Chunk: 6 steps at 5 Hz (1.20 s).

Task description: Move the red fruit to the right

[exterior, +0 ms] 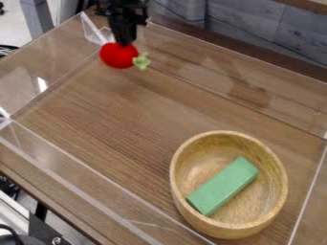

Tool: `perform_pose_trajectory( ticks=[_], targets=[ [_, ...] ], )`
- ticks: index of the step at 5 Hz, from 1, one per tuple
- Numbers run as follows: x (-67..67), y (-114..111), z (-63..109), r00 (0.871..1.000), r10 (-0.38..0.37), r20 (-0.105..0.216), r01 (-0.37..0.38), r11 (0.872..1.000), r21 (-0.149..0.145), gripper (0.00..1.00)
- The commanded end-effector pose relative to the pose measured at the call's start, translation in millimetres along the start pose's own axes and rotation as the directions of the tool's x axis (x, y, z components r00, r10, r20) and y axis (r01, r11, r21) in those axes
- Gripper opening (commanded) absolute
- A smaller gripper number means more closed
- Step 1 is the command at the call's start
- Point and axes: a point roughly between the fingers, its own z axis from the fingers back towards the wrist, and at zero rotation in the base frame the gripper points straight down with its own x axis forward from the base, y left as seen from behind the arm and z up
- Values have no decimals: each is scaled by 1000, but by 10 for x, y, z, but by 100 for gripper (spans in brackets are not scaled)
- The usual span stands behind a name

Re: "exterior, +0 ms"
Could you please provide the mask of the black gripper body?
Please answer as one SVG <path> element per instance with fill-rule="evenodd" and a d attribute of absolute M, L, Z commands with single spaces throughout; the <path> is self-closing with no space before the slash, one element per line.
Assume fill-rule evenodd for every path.
<path fill-rule="evenodd" d="M 97 14 L 110 25 L 147 25 L 150 0 L 98 0 Z"/>

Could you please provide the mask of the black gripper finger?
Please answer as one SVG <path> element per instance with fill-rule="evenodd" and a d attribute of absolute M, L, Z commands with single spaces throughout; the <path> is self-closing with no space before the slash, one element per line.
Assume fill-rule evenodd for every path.
<path fill-rule="evenodd" d="M 129 41 L 129 33 L 127 33 L 127 30 L 126 30 L 126 26 L 119 24 L 119 23 L 114 23 L 111 25 L 111 30 L 113 30 L 113 33 L 114 33 L 115 41 L 122 46 L 127 46 L 130 44 L 130 41 Z"/>
<path fill-rule="evenodd" d="M 137 26 L 135 23 L 129 26 L 129 44 L 134 43 L 137 40 Z"/>

